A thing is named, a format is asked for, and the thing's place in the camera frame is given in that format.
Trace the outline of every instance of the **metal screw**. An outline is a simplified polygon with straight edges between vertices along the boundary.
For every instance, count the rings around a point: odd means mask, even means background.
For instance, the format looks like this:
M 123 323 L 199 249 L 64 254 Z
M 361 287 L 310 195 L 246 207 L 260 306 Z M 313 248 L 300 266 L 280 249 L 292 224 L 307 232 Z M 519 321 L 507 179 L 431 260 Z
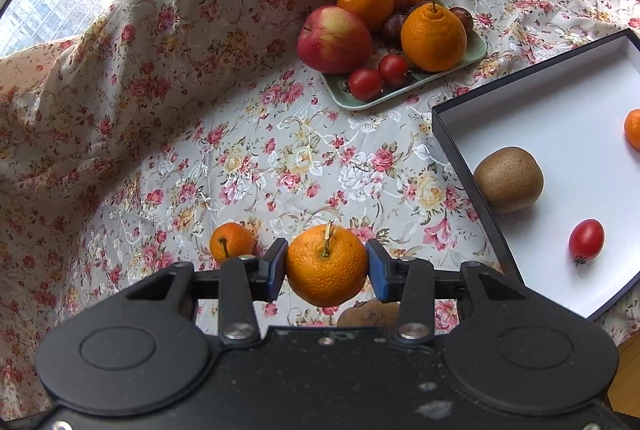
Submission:
M 406 340 L 420 340 L 425 336 L 429 336 L 429 328 L 424 324 L 414 322 L 402 324 L 398 328 L 398 334 Z
M 253 336 L 255 329 L 251 324 L 236 322 L 225 327 L 223 334 L 230 340 L 246 340 Z

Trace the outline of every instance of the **tablecloth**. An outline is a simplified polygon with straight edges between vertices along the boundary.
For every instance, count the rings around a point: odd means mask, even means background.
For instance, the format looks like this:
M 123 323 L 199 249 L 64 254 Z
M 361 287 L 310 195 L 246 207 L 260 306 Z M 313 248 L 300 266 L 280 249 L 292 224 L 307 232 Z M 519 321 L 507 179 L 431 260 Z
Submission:
M 640 0 L 443 0 L 468 8 L 485 59 L 361 113 L 335 105 L 295 55 L 335 0 L 114 0 L 82 35 L 0 61 L 0 415 L 47 397 L 34 350 L 61 320 L 175 261 L 216 264 L 212 229 L 239 221 L 258 254 L 329 220 L 441 269 L 495 255 L 431 133 L 431 107 L 621 28 Z M 611 193 L 620 190 L 611 186 Z M 269 324 L 335 324 L 287 284 Z M 635 288 L 598 322 L 640 328 Z M 436 326 L 458 322 L 439 301 Z M 216 329 L 216 303 L 198 324 Z

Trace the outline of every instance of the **red apple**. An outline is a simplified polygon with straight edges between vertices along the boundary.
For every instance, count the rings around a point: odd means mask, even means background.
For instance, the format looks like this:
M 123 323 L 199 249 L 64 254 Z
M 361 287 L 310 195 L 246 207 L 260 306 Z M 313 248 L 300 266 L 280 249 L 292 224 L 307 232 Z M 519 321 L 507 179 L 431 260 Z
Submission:
M 339 6 L 322 6 L 308 16 L 298 37 L 298 56 L 323 73 L 350 73 L 373 51 L 371 34 L 355 14 Z

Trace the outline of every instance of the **tray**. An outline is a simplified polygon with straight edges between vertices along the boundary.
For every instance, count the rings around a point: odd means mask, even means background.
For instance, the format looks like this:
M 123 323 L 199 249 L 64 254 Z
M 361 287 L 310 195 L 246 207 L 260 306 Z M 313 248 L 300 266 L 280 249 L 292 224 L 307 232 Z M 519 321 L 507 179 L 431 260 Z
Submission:
M 331 97 L 334 99 L 335 103 L 337 103 L 340 107 L 342 107 L 343 109 L 348 109 L 350 111 L 362 111 L 363 109 L 369 109 L 370 107 L 381 104 L 382 102 L 386 102 L 393 97 L 406 93 L 407 91 L 424 85 L 427 82 L 436 80 L 436 78 L 449 74 L 456 69 L 460 69 L 461 67 L 473 64 L 478 60 L 482 60 L 487 52 L 487 49 L 487 42 L 484 38 L 478 35 L 478 33 L 467 33 L 466 52 L 458 65 L 440 73 L 425 73 L 420 70 L 413 71 L 415 81 L 412 84 L 393 91 L 383 90 L 380 98 L 376 98 L 375 100 L 371 100 L 370 102 L 361 102 L 360 100 L 356 100 L 349 92 L 345 90 L 347 89 L 346 80 L 349 75 L 330 75 L 321 73 L 322 81 L 324 82 L 324 85 L 329 91 Z M 382 59 L 382 57 L 389 52 L 390 51 L 386 47 L 379 46 L 364 67 L 371 69 L 377 68 L 380 59 Z
M 433 108 L 433 133 L 503 270 L 588 319 L 640 278 L 640 152 L 623 133 L 640 108 L 639 46 L 625 30 Z M 532 207 L 494 216 L 472 170 L 508 146 L 533 155 L 545 186 Z M 604 226 L 605 245 L 576 267 L 569 235 L 590 217 Z

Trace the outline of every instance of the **navel orange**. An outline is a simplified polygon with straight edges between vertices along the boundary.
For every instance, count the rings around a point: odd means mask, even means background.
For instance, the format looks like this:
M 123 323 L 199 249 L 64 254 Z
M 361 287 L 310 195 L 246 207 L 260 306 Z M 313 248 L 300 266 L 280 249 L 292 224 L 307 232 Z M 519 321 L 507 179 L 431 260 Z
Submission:
M 466 32 L 460 20 L 444 6 L 424 4 L 402 25 L 402 51 L 417 67 L 437 73 L 451 69 L 466 51 Z
M 640 150 L 640 109 L 634 109 L 626 115 L 625 136 L 629 145 Z
M 367 251 L 353 233 L 319 225 L 289 245 L 287 277 L 292 290 L 318 307 L 332 307 L 356 296 L 367 277 Z
M 338 0 L 338 6 L 360 17 L 370 32 L 376 32 L 394 12 L 394 0 Z
M 252 255 L 254 246 L 254 236 L 238 223 L 220 225 L 213 230 L 209 240 L 209 251 L 219 264 L 232 257 Z

